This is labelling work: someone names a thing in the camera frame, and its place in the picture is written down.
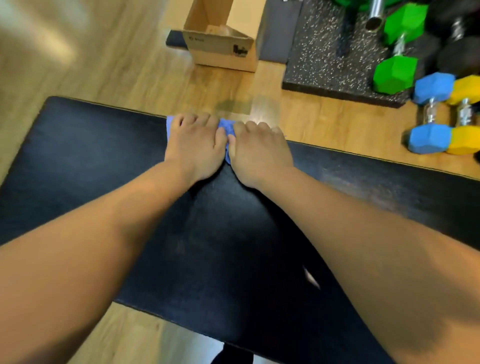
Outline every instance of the blue cloth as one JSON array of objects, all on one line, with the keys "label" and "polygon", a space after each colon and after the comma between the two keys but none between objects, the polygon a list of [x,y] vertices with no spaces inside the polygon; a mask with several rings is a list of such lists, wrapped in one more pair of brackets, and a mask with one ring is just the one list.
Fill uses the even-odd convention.
[{"label": "blue cloth", "polygon": [[[170,127],[172,126],[173,116],[167,116],[167,139],[170,138]],[[232,120],[220,119],[220,123],[218,124],[219,128],[224,128],[227,132],[227,135],[235,135],[235,131],[233,130],[233,124],[235,122]],[[227,143],[227,150],[225,151],[225,160],[228,164],[230,164],[230,156],[228,155],[228,143]]]}]

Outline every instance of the wooden floor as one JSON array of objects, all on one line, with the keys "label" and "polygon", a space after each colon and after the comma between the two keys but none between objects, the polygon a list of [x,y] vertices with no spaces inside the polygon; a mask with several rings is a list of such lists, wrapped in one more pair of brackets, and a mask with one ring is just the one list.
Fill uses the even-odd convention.
[{"label": "wooden floor", "polygon": [[[411,103],[388,109],[283,91],[280,64],[261,62],[255,74],[193,65],[188,52],[165,47],[166,3],[0,0],[0,181],[50,95],[163,115],[208,111],[265,121],[289,140],[480,179],[471,156],[417,156],[400,144],[416,124]],[[449,122],[447,107],[439,119]],[[115,304],[72,361],[156,362],[164,325]]]}]

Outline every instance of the black dumbbell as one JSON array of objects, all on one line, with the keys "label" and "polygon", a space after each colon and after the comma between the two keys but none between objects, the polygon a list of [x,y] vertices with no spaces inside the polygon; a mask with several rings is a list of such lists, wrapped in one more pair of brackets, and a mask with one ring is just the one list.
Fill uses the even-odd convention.
[{"label": "black dumbbell", "polygon": [[480,37],[465,36],[472,15],[480,10],[480,0],[434,0],[428,10],[428,27],[437,34],[450,29],[450,37],[439,52],[437,68],[456,77],[480,72]]}]

